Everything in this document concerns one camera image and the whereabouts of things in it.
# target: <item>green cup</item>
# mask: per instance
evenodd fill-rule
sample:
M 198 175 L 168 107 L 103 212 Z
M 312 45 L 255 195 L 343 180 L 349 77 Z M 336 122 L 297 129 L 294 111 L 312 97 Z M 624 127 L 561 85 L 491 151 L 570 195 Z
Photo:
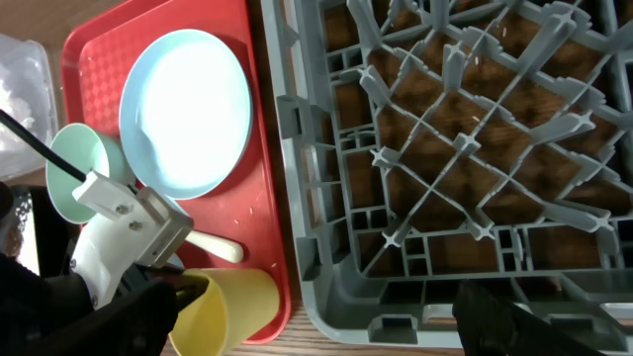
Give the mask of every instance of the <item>green cup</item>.
M 52 140 L 50 148 L 84 173 L 94 170 L 124 185 L 136 180 L 119 140 L 97 133 L 86 125 L 64 127 Z M 46 163 L 46 185 L 52 204 L 67 221 L 87 223 L 95 216 L 94 211 L 72 197 L 72 191 L 81 182 L 50 162 Z

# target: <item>wire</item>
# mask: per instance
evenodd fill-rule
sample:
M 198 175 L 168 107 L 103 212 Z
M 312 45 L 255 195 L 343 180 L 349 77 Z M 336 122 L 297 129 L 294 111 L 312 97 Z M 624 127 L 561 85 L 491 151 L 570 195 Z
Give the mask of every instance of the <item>wire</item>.
M 53 152 L 52 149 L 46 147 L 46 145 L 43 144 L 37 137 L 35 137 L 32 133 L 29 133 L 27 129 L 25 129 L 22 125 L 20 125 L 20 123 L 18 123 L 3 110 L 0 110 L 0 122 L 4 124 L 4 126 L 9 128 L 9 130 L 11 130 L 19 138 L 21 138 L 32 149 L 41 154 L 50 163 L 56 165 L 59 169 L 68 173 L 68 175 L 75 178 L 79 182 L 83 183 L 86 181 L 85 173 L 82 173 L 80 170 L 75 168 L 75 166 L 68 163 L 63 158 L 59 157 L 57 153 Z

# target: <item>cream utensil handle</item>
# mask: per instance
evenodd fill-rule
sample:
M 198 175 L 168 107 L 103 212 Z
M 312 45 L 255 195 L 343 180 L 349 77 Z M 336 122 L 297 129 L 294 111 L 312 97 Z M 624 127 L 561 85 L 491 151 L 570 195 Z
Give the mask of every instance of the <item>cream utensil handle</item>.
M 244 250 L 239 243 L 223 237 L 199 231 L 191 231 L 189 235 L 187 235 L 187 241 L 228 262 L 241 262 L 241 259 L 244 257 Z

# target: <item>cup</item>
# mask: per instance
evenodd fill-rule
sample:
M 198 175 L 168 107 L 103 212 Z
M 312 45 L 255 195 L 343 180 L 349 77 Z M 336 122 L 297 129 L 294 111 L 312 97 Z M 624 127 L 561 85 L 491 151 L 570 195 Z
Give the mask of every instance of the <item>cup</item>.
M 187 270 L 204 277 L 204 295 L 178 314 L 169 334 L 180 356 L 216 356 L 228 352 L 266 326 L 279 310 L 275 281 L 256 269 Z
M 124 185 L 133 184 L 136 180 L 119 140 L 97 133 L 86 125 L 64 127 L 52 140 L 50 148 L 84 173 L 94 170 Z M 87 223 L 96 214 L 72 197 L 72 191 L 81 184 L 54 164 L 46 163 L 50 200 L 57 212 L 71 223 Z

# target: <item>gray plastic basket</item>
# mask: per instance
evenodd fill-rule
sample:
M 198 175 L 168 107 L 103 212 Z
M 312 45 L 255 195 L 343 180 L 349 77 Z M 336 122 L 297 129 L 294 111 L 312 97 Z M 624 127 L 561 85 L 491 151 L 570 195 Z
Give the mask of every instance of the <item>gray plastic basket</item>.
M 633 22 L 586 2 L 263 0 L 302 294 L 325 335 L 460 347 L 438 321 L 468 278 L 593 348 L 633 352 L 618 322 L 633 318 Z M 347 44 L 328 42 L 332 9 Z M 533 38 L 508 45 L 509 29 Z M 584 73 L 553 59 L 569 45 L 594 54 L 575 59 Z M 509 74 L 486 89 L 485 68 Z M 562 261 L 578 240 L 590 248 Z

